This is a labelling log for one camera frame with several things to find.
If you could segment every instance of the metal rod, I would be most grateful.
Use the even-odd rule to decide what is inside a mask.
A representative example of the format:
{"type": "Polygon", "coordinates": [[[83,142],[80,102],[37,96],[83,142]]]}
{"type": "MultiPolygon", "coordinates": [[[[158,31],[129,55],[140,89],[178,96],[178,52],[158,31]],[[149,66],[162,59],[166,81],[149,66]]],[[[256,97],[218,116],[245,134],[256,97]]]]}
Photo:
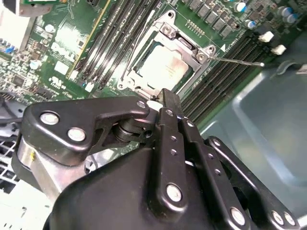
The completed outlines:
{"type": "Polygon", "coordinates": [[[226,59],[222,57],[210,57],[212,60],[217,60],[217,61],[226,61],[226,62],[233,62],[241,65],[246,65],[246,66],[258,66],[258,67],[264,67],[263,62],[248,62],[248,61],[241,61],[241,60],[235,60],[235,59],[226,59]]]}

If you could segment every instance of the black ram slot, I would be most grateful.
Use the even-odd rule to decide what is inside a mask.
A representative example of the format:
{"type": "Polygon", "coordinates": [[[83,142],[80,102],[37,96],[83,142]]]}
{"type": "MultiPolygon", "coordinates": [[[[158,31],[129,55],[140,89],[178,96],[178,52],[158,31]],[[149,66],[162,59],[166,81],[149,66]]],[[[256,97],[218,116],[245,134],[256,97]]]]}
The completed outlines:
{"type": "MultiPolygon", "coordinates": [[[[257,47],[257,44],[251,44],[249,47],[246,47],[242,50],[242,52],[237,55],[238,59],[245,60],[246,57],[257,47]]],[[[207,100],[211,93],[214,92],[215,88],[223,83],[225,79],[232,74],[233,71],[236,70],[237,67],[241,66],[239,64],[234,63],[226,63],[223,69],[218,71],[214,75],[210,75],[210,79],[203,86],[201,90],[199,90],[199,95],[195,100],[189,103],[188,107],[184,108],[184,113],[187,117],[189,117],[201,104],[207,100]]]]}
{"type": "Polygon", "coordinates": [[[146,9],[145,16],[140,19],[140,22],[137,25],[137,28],[134,30],[133,34],[131,35],[130,39],[128,39],[127,42],[123,45],[123,47],[120,51],[120,54],[115,58],[115,60],[112,64],[112,67],[103,76],[103,79],[101,80],[101,82],[99,84],[98,90],[102,90],[105,87],[105,85],[107,84],[107,82],[110,80],[110,78],[111,78],[112,74],[114,73],[115,69],[123,61],[123,58],[125,57],[126,53],[132,47],[133,43],[135,42],[138,35],[140,34],[143,27],[145,26],[146,20],[149,17],[151,11],[154,8],[156,8],[156,6],[159,2],[160,2],[159,0],[153,0],[152,3],[149,5],[149,7],[146,9]]]}
{"type": "MultiPolygon", "coordinates": [[[[235,59],[242,52],[242,50],[251,42],[251,38],[246,36],[242,38],[239,43],[237,43],[225,56],[225,58],[235,59]]],[[[182,101],[182,107],[188,107],[190,104],[198,97],[200,93],[202,93],[206,84],[209,84],[213,81],[219,73],[224,70],[230,63],[228,62],[218,62],[214,68],[208,73],[205,79],[201,83],[199,83],[193,91],[191,91],[185,99],[182,101]]]]}
{"type": "MultiPolygon", "coordinates": [[[[263,61],[267,53],[256,50],[251,54],[248,61],[263,61]]],[[[201,122],[210,112],[212,112],[224,100],[229,100],[233,91],[241,84],[254,70],[253,66],[238,66],[236,70],[228,76],[227,80],[216,88],[216,91],[202,105],[191,114],[190,119],[195,122],[201,122]]]]}

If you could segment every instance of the black mechanical clamp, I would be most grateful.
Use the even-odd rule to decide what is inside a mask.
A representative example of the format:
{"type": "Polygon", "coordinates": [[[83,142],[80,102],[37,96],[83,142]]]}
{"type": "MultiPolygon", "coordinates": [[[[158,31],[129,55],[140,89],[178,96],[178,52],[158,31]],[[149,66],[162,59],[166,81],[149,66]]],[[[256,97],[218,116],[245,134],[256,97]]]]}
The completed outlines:
{"type": "Polygon", "coordinates": [[[221,140],[202,139],[177,95],[156,100],[159,112],[134,96],[26,109],[12,164],[55,201],[45,229],[300,229],[221,140]],[[140,147],[85,175],[88,155],[131,141],[140,147]]]}

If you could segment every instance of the green circuit board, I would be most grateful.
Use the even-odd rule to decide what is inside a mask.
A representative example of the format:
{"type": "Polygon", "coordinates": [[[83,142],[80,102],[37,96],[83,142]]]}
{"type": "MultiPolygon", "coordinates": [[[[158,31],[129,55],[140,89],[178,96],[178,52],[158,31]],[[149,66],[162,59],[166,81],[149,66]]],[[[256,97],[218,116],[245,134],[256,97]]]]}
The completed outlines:
{"type": "MultiPolygon", "coordinates": [[[[200,47],[214,45],[219,57],[225,56],[244,36],[247,31],[247,19],[253,19],[257,26],[267,23],[272,32],[282,38],[285,44],[299,35],[295,24],[286,24],[280,17],[276,17],[278,7],[287,5],[287,0],[248,0],[245,1],[247,6],[244,12],[235,12],[236,3],[237,1],[225,3],[219,0],[57,1],[49,14],[36,18],[25,50],[10,54],[0,52],[0,75],[4,79],[0,89],[12,92],[18,100],[26,104],[48,100],[134,95],[135,92],[129,89],[117,88],[118,79],[122,75],[120,70],[127,64],[127,55],[131,53],[131,47],[125,50],[127,55],[118,65],[106,66],[111,69],[112,74],[103,88],[100,88],[98,81],[94,81],[88,90],[90,81],[80,71],[80,63],[91,52],[99,34],[107,30],[107,22],[112,16],[125,13],[127,17],[122,21],[124,23],[136,12],[138,5],[142,4],[152,6],[148,7],[148,12],[154,10],[151,23],[165,12],[174,10],[175,26],[200,47]],[[203,6],[208,7],[205,16],[200,13],[203,6]]],[[[145,16],[146,12],[144,17],[135,16],[135,21],[144,20],[145,16]]],[[[113,30],[119,31],[121,24],[116,26],[113,30]]],[[[103,61],[104,55],[100,57],[100,61],[103,61]]],[[[216,61],[212,61],[195,81],[195,85],[215,65],[216,61]]],[[[178,85],[183,85],[186,80],[187,78],[182,78],[178,85]]],[[[187,97],[195,85],[183,92],[181,98],[187,97]]]]}

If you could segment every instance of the mounting screw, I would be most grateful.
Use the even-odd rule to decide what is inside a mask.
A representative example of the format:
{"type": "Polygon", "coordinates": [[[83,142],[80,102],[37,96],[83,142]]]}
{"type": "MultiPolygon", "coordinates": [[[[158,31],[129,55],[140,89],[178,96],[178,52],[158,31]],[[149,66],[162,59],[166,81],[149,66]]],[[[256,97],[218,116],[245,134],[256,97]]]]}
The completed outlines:
{"type": "Polygon", "coordinates": [[[221,143],[217,140],[217,139],[213,139],[214,144],[216,144],[217,146],[221,146],[221,143]]]}
{"type": "Polygon", "coordinates": [[[170,111],[169,109],[168,110],[166,110],[166,113],[168,114],[168,115],[170,115],[170,116],[173,116],[174,114],[173,114],[173,112],[172,111],[170,111]]]}
{"type": "Polygon", "coordinates": [[[187,124],[188,124],[188,126],[190,126],[190,127],[194,127],[194,124],[193,124],[191,121],[189,121],[189,120],[187,120],[187,124]]]}
{"type": "Polygon", "coordinates": [[[80,128],[71,128],[68,130],[68,136],[74,141],[83,141],[85,139],[85,132],[80,128]]]}
{"type": "Polygon", "coordinates": [[[59,122],[59,117],[52,113],[44,113],[40,116],[40,120],[47,125],[55,125],[59,122]]]}
{"type": "Polygon", "coordinates": [[[166,193],[169,196],[169,198],[174,202],[179,202],[182,199],[182,194],[180,189],[173,184],[169,184],[166,187],[166,193]]]}
{"type": "Polygon", "coordinates": [[[198,61],[203,61],[205,59],[205,55],[203,53],[199,53],[196,55],[198,61]]]}
{"type": "Polygon", "coordinates": [[[239,224],[239,225],[245,225],[245,219],[243,214],[235,207],[231,208],[231,215],[234,218],[234,220],[239,224]]]}
{"type": "Polygon", "coordinates": [[[291,225],[295,225],[295,221],[293,220],[293,218],[288,214],[288,213],[284,213],[284,217],[286,218],[286,220],[289,222],[289,224],[291,225]]]}
{"type": "Polygon", "coordinates": [[[280,225],[283,225],[283,219],[277,212],[272,211],[272,215],[277,223],[279,223],[280,225]]]}
{"type": "Polygon", "coordinates": [[[137,104],[139,107],[141,107],[142,109],[146,108],[145,103],[142,102],[142,101],[138,101],[136,104],[137,104]]]}

